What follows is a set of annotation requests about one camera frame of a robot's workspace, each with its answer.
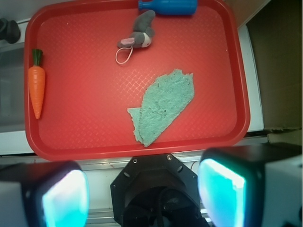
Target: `blue plastic bottle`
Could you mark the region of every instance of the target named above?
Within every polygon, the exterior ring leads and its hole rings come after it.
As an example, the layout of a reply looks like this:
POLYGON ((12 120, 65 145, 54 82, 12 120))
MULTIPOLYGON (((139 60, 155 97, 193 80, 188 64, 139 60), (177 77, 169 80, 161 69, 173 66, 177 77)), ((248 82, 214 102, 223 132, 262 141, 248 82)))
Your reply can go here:
POLYGON ((139 10, 152 9, 163 15, 193 15, 197 6, 198 0, 139 0, 139 10))

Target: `green cloth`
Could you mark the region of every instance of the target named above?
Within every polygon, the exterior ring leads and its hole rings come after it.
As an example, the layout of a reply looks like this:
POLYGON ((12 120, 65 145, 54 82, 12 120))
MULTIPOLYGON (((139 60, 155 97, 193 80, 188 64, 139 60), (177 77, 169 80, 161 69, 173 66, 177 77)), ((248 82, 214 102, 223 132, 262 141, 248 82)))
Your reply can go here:
POLYGON ((134 123, 134 135, 145 147, 151 145, 178 117, 195 94, 193 74, 174 70, 158 77, 143 97, 141 108, 129 108, 134 123))

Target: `red tray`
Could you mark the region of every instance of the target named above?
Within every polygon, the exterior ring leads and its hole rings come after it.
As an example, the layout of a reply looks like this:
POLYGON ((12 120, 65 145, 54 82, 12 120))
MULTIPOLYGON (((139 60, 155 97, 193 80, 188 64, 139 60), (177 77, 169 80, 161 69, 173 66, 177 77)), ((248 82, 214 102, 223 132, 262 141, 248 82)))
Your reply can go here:
POLYGON ((25 121, 29 145, 48 160, 161 154, 230 146, 246 133, 249 103, 237 28, 221 0, 202 0, 191 17, 157 15, 149 48, 115 61, 139 15, 137 0, 86 0, 47 6, 30 20, 25 40, 25 121), (27 87, 31 50, 46 71, 42 115, 27 87), (127 108, 140 107, 163 74, 194 74, 195 97, 149 147, 137 143, 127 108))

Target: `toy carrot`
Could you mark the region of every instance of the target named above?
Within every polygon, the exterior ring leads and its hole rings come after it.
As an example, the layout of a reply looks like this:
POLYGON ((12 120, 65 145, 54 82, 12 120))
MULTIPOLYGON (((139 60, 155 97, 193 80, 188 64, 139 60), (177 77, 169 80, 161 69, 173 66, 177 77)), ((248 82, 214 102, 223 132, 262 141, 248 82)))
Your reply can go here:
POLYGON ((33 67, 28 69, 28 87, 36 119, 40 118, 45 87, 45 71, 40 67, 43 52, 33 49, 33 67))

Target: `black object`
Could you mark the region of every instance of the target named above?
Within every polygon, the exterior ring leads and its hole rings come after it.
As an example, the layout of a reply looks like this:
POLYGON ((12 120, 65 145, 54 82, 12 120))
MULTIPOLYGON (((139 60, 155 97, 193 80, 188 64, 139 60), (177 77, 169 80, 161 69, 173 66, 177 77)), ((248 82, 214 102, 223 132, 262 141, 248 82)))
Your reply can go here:
POLYGON ((302 147, 286 143, 210 148, 202 160, 213 159, 246 179, 244 226, 261 226, 265 200, 266 164, 302 154, 302 147))
POLYGON ((111 183, 114 219, 122 227, 208 227, 197 175, 171 154, 133 157, 111 183))
POLYGON ((9 44, 14 44, 19 40, 20 36, 20 29, 16 21, 0 19, 0 40, 4 39, 9 44))
POLYGON ((0 181, 19 182, 28 226, 46 227, 42 196, 71 170, 81 169, 76 162, 16 164, 0 171, 0 181))

